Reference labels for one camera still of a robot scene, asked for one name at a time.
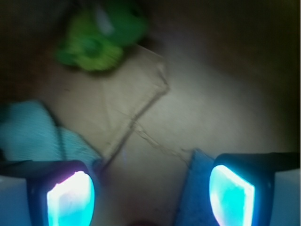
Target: blue foam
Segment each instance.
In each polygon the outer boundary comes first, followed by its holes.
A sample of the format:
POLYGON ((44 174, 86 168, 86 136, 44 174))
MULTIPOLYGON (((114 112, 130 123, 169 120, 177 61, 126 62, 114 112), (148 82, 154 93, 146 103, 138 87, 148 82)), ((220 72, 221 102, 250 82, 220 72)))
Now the blue foam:
POLYGON ((200 150, 194 152, 174 226, 218 226, 209 198, 213 162, 200 150))

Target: blue light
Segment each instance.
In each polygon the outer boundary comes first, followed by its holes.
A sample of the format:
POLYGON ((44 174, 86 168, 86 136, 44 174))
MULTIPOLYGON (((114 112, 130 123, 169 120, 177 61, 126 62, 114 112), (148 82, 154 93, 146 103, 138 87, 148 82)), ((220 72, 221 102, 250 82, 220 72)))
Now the blue light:
POLYGON ((255 187, 224 165, 213 168, 209 183, 213 214, 221 226, 252 224, 255 187))
POLYGON ((75 172, 47 193, 49 226, 88 226, 94 211, 95 191, 91 177, 75 172))

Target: blue cloth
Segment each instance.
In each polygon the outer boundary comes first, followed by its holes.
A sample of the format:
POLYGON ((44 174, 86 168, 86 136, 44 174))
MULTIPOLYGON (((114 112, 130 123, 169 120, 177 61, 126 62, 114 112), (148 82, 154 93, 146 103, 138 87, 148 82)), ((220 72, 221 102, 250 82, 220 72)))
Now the blue cloth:
POLYGON ((39 101, 0 106, 0 149, 8 161, 80 160, 98 187, 93 168, 100 155, 78 134, 58 128, 39 101))
POLYGON ((196 150, 191 160, 175 226, 218 226, 209 198, 213 159, 196 150))

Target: green toy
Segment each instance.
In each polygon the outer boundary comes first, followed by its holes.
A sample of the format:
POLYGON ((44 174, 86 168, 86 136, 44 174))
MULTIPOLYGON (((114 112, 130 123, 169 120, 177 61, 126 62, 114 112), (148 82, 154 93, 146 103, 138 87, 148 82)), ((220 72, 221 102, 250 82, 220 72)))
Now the green toy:
POLYGON ((85 9, 71 21, 56 59, 87 71, 104 71, 118 65, 123 48, 137 43, 147 21, 133 0, 106 0, 94 10, 85 9))

